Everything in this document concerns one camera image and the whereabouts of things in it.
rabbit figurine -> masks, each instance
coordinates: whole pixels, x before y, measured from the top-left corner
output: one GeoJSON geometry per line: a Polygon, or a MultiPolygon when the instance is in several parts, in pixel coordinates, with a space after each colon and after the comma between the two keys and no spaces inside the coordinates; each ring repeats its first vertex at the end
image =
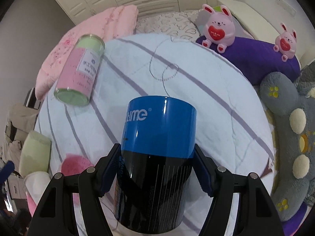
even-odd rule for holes
{"type": "Polygon", "coordinates": [[[284,32],[276,38],[276,45],[273,47],[275,52],[282,53],[281,59],[286,62],[294,57],[296,53],[296,32],[293,29],[292,34],[288,32],[285,24],[281,23],[284,32]]]}
{"type": "Polygon", "coordinates": [[[210,13],[210,18],[204,26],[204,35],[206,40],[202,41],[202,45],[210,48],[212,43],[218,45],[219,53],[224,53],[226,47],[232,45],[235,40],[235,26],[230,10],[221,5],[222,12],[216,12],[207,4],[202,5],[202,8],[210,13]]]}

white wall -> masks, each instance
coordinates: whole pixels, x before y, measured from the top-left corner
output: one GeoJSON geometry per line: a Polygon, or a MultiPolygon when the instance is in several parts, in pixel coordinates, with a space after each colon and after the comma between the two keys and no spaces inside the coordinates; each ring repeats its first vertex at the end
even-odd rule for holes
{"type": "Polygon", "coordinates": [[[281,22],[284,22],[287,27],[295,29],[297,32],[297,56],[299,58],[308,46],[315,45],[315,30],[296,0],[284,0],[296,10],[294,17],[292,17],[280,5],[276,4],[276,0],[237,1],[244,2],[251,6],[280,33],[283,32],[280,26],[281,22]]]}
{"type": "Polygon", "coordinates": [[[53,47],[72,27],[55,0],[15,0],[0,22],[0,145],[8,108],[24,103],[53,47]]]}

metal screw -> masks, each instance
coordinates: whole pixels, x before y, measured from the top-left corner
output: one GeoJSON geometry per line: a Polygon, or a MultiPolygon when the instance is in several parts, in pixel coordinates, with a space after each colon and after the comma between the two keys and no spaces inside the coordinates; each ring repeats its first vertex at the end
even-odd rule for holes
{"type": "Polygon", "coordinates": [[[258,178],[258,175],[256,173],[250,173],[249,176],[252,178],[252,179],[257,179],[258,178]]]}
{"type": "Polygon", "coordinates": [[[94,167],[89,167],[87,168],[86,172],[87,173],[93,173],[95,171],[95,168],[94,167]]]}
{"type": "Polygon", "coordinates": [[[218,167],[218,171],[220,171],[220,172],[225,172],[225,171],[226,171],[226,167],[219,166],[219,167],[218,167]]]}
{"type": "Polygon", "coordinates": [[[61,174],[61,173],[57,173],[57,174],[54,176],[55,179],[60,179],[61,177],[62,177],[62,174],[61,174]]]}

gray plush toy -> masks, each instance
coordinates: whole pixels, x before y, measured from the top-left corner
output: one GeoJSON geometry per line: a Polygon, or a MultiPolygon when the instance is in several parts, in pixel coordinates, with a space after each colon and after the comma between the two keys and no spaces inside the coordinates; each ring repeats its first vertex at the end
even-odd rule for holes
{"type": "Polygon", "coordinates": [[[273,112],[279,136],[279,184],[272,195],[281,221],[303,201],[313,204],[315,190],[315,85],[296,86],[282,73],[268,74],[260,97],[273,112]]]}

blue canister top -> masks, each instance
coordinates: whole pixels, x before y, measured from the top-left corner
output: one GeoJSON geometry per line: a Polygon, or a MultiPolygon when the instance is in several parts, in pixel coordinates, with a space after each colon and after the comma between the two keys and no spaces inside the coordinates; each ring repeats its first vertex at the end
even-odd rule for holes
{"type": "Polygon", "coordinates": [[[122,150],[165,157],[192,158],[196,109],[170,97],[145,96],[130,101],[122,150]]]}

